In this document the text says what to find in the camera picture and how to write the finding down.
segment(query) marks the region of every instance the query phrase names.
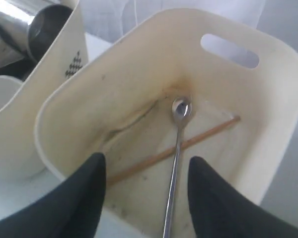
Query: spoon handle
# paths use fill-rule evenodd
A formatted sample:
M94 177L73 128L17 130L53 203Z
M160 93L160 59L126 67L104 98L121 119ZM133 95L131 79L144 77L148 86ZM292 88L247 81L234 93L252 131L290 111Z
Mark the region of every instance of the spoon handle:
M170 238L170 235L171 235L173 203L174 203L174 196L175 196L175 189L176 189L176 182L177 182L179 157L180 157L180 151L181 151L181 137L182 137L182 128L178 127L177 142L175 146L175 155L174 155L174 162L172 167L169 196L168 196L165 218L164 218L163 236L162 236L163 238Z

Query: wooden stick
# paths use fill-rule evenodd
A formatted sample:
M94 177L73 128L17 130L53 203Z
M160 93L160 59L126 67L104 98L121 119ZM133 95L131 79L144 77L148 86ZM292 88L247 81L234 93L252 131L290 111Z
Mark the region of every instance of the wooden stick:
M204 133L201 133L189 140L184 141L181 145L181 149L185 150L185 149L191 147L192 145L197 144L198 142L201 142L215 134L220 133L224 129L236 124L239 121L240 121L240 116L236 116L231 120L228 120L220 125L217 125ZM119 183L120 181L125 180L125 179L135 175L136 173L141 172L141 171L167 159L169 156L173 155L174 152L175 152L175 147L169 148L160 154L151 156L151 157L147 158L146 160L129 167L128 169L126 169L124 171L118 172L116 175L113 175L112 177L109 177L107 179L107 186L108 187L113 186L113 185Z

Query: checkered pattern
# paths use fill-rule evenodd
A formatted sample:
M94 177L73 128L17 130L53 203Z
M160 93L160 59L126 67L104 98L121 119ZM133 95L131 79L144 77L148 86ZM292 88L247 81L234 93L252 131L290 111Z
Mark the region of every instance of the checkered pattern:
M78 51L77 54L75 55L74 59L72 60L72 63L70 64L69 69L66 70L66 72L65 72L65 78L69 79L74 74L76 74L82 67L83 67L83 65L81 63L80 52Z

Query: white countertop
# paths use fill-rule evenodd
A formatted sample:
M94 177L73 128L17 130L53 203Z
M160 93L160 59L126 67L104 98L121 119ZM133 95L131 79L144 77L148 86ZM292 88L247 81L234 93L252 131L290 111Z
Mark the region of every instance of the white countertop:
M88 56L93 60L110 44L86 35ZM59 181L49 171L24 181L0 182L0 219L35 202L56 187ZM280 168L263 200L262 207L298 226L298 126ZM137 238L140 233L125 229L109 214L103 213L97 238Z

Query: handle hole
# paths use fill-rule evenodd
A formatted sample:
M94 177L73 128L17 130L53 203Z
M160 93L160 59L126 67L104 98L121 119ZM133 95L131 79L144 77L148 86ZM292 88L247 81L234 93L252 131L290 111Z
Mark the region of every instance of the handle hole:
M254 52L216 35L205 34L201 38L201 46L209 53L246 68L256 68L259 63L259 57Z

